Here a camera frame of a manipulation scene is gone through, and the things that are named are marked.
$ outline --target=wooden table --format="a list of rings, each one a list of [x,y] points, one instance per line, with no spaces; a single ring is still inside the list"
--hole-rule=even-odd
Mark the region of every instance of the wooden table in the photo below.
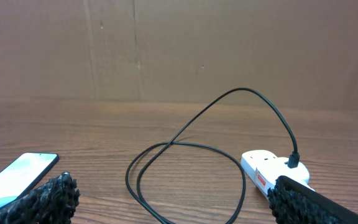
[[[24,152],[56,152],[58,164],[41,181],[69,170],[78,180],[74,223],[156,223],[129,194],[124,176],[145,148],[171,137],[205,105],[110,101],[0,99],[0,171]],[[317,192],[358,213],[358,111],[281,109]],[[240,160],[268,149],[288,156],[284,127],[267,107],[217,105],[180,137],[218,147]],[[131,176],[134,185],[139,169]],[[241,194],[234,163],[211,151],[174,146],[142,179],[148,202],[177,223],[224,223]],[[236,223],[274,223],[268,201],[247,176]]]

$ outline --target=cardboard wall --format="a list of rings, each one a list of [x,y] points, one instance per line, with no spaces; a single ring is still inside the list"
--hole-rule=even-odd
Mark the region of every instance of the cardboard wall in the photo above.
[[[357,110],[358,1],[0,1],[0,96],[207,103],[239,86]]]

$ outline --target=phone screen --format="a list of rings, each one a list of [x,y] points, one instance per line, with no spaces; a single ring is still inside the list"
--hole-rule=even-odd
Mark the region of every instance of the phone screen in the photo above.
[[[28,152],[0,172],[0,208],[16,200],[30,185],[35,185],[37,177],[57,159],[57,154]]]

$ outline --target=red label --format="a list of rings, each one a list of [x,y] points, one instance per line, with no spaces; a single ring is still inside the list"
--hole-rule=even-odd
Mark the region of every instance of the red label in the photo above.
[[[258,174],[258,180],[264,185],[264,187],[266,186],[266,181]]]

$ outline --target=black textured pad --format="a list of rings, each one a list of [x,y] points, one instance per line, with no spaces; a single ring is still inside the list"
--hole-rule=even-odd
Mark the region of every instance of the black textured pad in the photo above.
[[[69,224],[78,206],[76,180],[64,172],[0,210],[0,224]]]
[[[358,214],[285,176],[277,179],[267,197],[279,224],[358,223]]]

